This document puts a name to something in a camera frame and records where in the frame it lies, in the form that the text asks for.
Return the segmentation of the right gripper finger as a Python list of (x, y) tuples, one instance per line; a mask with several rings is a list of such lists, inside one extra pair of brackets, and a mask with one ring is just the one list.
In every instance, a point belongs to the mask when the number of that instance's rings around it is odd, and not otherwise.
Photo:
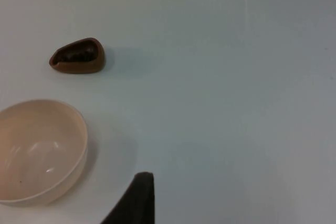
[(154, 175), (150, 172), (140, 172), (135, 174), (123, 196), (103, 219), (102, 223), (154, 224)]

